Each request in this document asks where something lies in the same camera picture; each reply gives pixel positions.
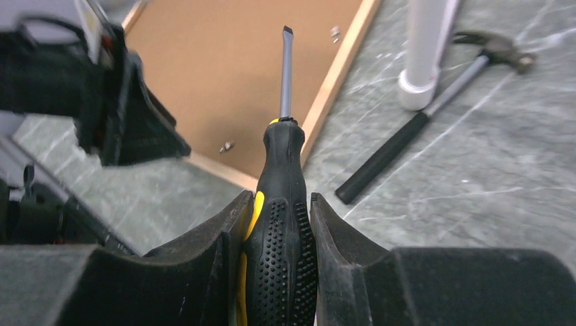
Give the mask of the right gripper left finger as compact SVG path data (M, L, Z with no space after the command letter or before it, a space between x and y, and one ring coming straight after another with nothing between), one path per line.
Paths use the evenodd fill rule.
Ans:
M142 257L97 244L1 247L2 325L232 325L253 194Z

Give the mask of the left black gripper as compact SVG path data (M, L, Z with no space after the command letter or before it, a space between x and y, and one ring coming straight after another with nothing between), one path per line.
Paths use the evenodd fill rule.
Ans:
M40 41L27 27L67 29L73 41ZM1 110L73 118L78 145L97 150L103 166L184 158L191 147L176 120L151 93L141 59L128 54L124 29L106 22L92 62L82 29L54 16L21 16L1 31Z

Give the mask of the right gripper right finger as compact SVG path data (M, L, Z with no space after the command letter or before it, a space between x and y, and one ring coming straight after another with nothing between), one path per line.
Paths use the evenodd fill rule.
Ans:
M574 325L575 279L534 249L387 250L310 201L319 325Z

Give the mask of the yellow black screwdriver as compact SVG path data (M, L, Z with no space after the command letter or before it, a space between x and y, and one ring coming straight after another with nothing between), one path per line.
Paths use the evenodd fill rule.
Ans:
M237 325L313 325L317 248L301 167L305 133L291 114L294 34L283 28L281 105L264 133L266 161L240 254Z

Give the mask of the wooden picture frame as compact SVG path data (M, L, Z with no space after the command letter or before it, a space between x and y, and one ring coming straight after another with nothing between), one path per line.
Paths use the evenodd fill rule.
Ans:
M284 26L295 34L292 114L306 158L378 1L140 1L123 21L145 81L191 145L189 161L254 190L280 104Z

